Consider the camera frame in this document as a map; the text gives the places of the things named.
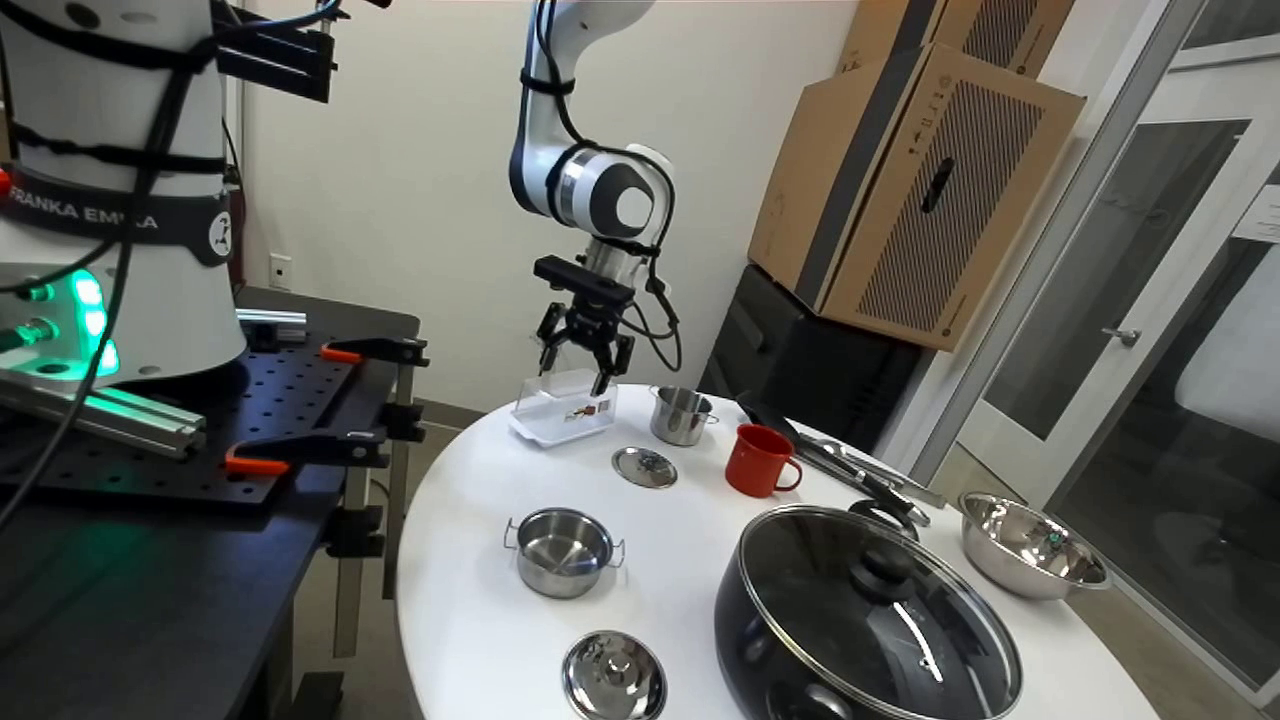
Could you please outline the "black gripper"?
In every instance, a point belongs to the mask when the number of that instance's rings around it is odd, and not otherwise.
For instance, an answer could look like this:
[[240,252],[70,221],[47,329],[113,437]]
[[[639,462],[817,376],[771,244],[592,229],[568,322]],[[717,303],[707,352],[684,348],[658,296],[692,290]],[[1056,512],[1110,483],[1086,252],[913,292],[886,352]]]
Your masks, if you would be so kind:
[[630,339],[619,334],[619,322],[630,303],[630,292],[560,256],[540,256],[531,272],[547,290],[573,296],[573,303],[551,303],[535,324],[535,374],[547,376],[555,367],[560,348],[580,344],[587,358],[595,358],[595,376],[587,391],[604,396],[628,374]]

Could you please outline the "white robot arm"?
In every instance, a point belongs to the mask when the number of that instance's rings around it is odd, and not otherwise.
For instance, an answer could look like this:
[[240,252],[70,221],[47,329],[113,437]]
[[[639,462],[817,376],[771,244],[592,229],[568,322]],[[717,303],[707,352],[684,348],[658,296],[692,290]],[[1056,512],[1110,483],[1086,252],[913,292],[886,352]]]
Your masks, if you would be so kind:
[[509,188],[524,213],[587,237],[580,262],[540,256],[531,272],[573,303],[551,303],[535,329],[540,374],[563,344],[595,359],[604,396],[630,366],[619,334],[636,286],[658,262],[674,213],[674,179],[658,154],[587,142],[568,112],[580,57],[636,26],[650,0],[531,0],[519,62],[519,112],[509,154]]

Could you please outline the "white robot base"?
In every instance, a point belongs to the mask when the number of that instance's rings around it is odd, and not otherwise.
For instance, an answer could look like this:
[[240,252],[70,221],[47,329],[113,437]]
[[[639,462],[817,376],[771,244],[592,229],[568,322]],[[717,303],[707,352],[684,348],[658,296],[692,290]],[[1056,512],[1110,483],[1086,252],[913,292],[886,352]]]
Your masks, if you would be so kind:
[[119,322],[99,386],[219,367],[242,352],[227,256],[225,80],[213,0],[2,0],[2,324],[36,329],[2,374],[76,386]]

